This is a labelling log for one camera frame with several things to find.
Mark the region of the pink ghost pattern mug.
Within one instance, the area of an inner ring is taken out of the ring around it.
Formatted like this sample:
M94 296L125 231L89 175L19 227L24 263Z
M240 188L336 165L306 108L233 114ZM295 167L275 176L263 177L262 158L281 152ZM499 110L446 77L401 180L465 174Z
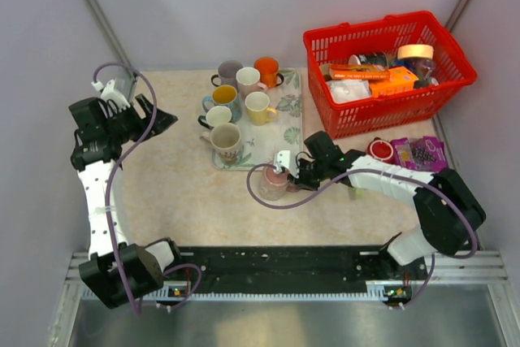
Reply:
M296 193L298 189L288 181L288 173L276 173L272 167L264 167L258 185L260 197L266 201L280 200L286 193Z

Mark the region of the lime green faceted mug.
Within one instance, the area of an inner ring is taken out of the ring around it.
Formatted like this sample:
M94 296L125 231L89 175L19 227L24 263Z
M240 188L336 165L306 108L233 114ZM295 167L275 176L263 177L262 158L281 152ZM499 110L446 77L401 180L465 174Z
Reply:
M357 200L362 199L362 195L363 195L362 189L355 189L355 188L349 189L349 199L351 201L357 201Z

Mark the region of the yellow mug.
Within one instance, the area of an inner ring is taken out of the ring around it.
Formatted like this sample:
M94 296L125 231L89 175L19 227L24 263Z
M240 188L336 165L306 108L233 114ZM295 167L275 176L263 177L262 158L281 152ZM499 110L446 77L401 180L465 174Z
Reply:
M255 126L263 126L278 119L278 111L271 107L271 100L264 92L250 93L245 99L245 107L249 121Z

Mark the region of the dark green mug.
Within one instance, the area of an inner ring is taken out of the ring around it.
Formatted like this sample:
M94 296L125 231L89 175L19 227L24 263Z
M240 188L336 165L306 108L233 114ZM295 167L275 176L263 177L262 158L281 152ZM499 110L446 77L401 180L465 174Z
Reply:
M200 115L197 122L206 129L213 129L220 124L232 121L232 111L226 106L214 106L205 115Z

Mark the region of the cream floral mug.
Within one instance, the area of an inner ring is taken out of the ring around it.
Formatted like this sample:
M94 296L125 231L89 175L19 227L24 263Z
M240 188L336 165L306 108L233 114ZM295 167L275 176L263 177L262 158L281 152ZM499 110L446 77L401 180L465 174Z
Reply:
M235 164L243 146L241 131L232 123L220 124L210 131L204 131L200 138L211 145L213 151L225 164Z

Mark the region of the light blue butterfly mug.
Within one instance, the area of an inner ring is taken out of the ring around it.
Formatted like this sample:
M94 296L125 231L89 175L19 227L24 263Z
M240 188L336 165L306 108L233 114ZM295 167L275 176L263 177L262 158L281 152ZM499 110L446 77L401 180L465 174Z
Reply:
M232 123L237 123L242 117L241 102L236 88L232 85L221 85L214 89L210 96L201 100L205 113L215 106L225 106L232 113Z

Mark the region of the lilac purple mug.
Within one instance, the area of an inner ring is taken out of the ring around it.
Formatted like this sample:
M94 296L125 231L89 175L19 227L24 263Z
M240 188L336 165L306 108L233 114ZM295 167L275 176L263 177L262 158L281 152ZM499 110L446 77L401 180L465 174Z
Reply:
M231 85L237 89L236 74L242 68L241 62L227 60L219 65L217 73L210 78L210 82L214 87Z

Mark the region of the pale pink faceted mug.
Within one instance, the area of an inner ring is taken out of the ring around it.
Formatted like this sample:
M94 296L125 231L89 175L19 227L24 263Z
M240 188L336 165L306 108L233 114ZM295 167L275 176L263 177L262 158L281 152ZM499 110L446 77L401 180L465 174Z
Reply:
M243 67L236 73L236 83L242 98L253 92L266 92L268 87L261 82L261 74L254 67Z

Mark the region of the orange mug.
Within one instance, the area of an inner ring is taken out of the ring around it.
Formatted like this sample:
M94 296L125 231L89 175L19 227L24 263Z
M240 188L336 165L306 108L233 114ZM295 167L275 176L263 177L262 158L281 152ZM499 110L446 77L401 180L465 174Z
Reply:
M279 63L272 57L257 59L254 67L260 72L260 81L268 89L273 89L284 83L284 76L280 73Z

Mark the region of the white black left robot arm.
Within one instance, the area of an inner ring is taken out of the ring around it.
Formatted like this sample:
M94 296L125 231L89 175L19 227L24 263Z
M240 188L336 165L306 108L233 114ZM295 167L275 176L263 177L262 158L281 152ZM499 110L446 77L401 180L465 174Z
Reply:
M136 100L142 115L112 99L86 98L69 107L77 126L71 164L84 189L90 228L89 255L79 266L80 278L110 309L161 289L165 278L175 279L184 269L172 239L142 246L129 234L119 162L123 146L155 137L177 121L144 95Z

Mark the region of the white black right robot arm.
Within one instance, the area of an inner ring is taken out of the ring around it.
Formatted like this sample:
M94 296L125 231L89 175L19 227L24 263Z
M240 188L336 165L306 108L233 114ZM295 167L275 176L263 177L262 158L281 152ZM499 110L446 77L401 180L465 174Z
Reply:
M289 150L275 155L275 168L285 171L298 189L317 193L329 184L368 189L413 208L418 224L396 234L383 246L379 269L391 279L410 263L428 255L470 258L479 248L477 229L486 214L460 175L451 168L414 171L385 163L360 150L342 151L329 135L316 132L305 140L308 157Z

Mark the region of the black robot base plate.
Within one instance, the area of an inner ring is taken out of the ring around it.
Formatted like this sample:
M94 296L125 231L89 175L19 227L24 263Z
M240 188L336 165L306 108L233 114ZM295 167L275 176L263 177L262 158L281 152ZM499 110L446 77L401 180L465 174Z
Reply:
M425 280L425 260L400 266L378 245L181 246L202 269L198 293L363 293L367 281Z

